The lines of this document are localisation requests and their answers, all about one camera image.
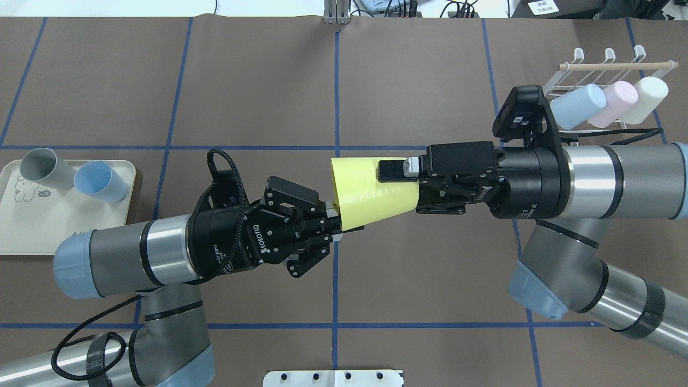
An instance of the white cup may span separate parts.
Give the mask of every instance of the white cup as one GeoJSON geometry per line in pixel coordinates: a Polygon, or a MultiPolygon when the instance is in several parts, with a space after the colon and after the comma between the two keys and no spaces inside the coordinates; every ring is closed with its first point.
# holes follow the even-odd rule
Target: white cup
{"type": "Polygon", "coordinates": [[[116,203],[127,196],[128,186],[105,161],[89,161],[74,175],[74,186],[82,194],[116,203]]]}
{"type": "Polygon", "coordinates": [[[21,159],[19,173],[26,179],[46,187],[69,189],[74,186],[74,168],[52,149],[36,148],[21,159]]]}

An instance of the light blue joint cap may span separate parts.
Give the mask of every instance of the light blue joint cap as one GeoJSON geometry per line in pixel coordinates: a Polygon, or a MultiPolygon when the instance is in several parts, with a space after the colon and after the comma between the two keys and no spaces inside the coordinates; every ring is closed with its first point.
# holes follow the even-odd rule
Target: light blue joint cap
{"type": "Polygon", "coordinates": [[[516,263],[509,294],[521,305],[552,320],[561,319],[568,308],[526,265],[516,263]]]}
{"type": "Polygon", "coordinates": [[[552,114],[562,130],[573,129],[606,105],[604,91],[592,83],[555,98],[550,103],[552,114]]]}
{"type": "Polygon", "coordinates": [[[683,204],[681,204],[681,210],[678,211],[678,215],[672,219],[683,219],[688,218],[688,145],[684,143],[674,143],[681,153],[683,154],[683,171],[685,173],[685,191],[683,191],[683,204]]]}
{"type": "Polygon", "coordinates": [[[209,345],[187,365],[165,379],[158,387],[205,387],[215,376],[213,345],[209,345]]]}
{"type": "Polygon", "coordinates": [[[91,273],[91,234],[76,234],[65,239],[55,252],[52,270],[55,282],[67,296],[77,300],[103,298],[96,290],[91,273]]]}

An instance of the white mounting plate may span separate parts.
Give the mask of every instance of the white mounting plate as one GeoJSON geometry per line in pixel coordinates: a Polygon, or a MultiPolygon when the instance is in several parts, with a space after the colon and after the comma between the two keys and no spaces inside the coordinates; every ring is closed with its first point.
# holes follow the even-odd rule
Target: white mounting plate
{"type": "Polygon", "coordinates": [[[263,387],[403,387],[401,370],[270,371],[263,387]]]}
{"type": "MultiPolygon", "coordinates": [[[[91,160],[66,160],[74,169],[91,160]]],[[[72,187],[65,191],[19,180],[21,160],[0,172],[0,255],[54,255],[75,233],[123,226],[127,221],[136,168],[126,160],[104,160],[127,183],[117,203],[94,199],[72,187]]]]}

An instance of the blue end cap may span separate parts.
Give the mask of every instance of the blue end cap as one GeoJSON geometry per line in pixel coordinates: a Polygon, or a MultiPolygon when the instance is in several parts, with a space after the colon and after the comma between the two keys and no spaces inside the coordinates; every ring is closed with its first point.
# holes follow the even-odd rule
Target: blue end cap
{"type": "Polygon", "coordinates": [[[685,173],[685,190],[683,191],[683,204],[681,204],[681,209],[678,210],[678,215],[672,219],[683,219],[688,218],[688,145],[684,143],[674,143],[681,153],[683,154],[683,171],[685,173]]]}
{"type": "Polygon", "coordinates": [[[65,239],[55,252],[52,270],[60,290],[71,298],[102,298],[91,274],[91,234],[76,234],[65,239]]]}
{"type": "Polygon", "coordinates": [[[165,379],[158,387],[205,387],[215,376],[213,345],[209,345],[187,365],[165,379]]]}
{"type": "Polygon", "coordinates": [[[514,300],[549,319],[559,320],[568,312],[566,305],[521,261],[516,264],[508,289],[514,300]]]}

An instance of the blue cup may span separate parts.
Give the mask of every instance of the blue cup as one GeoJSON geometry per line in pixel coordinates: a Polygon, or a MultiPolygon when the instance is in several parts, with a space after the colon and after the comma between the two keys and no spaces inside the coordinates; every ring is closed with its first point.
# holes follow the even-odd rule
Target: blue cup
{"type": "Polygon", "coordinates": [[[89,161],[74,175],[74,186],[82,193],[108,203],[127,196],[128,186],[105,161],[89,161]]]}

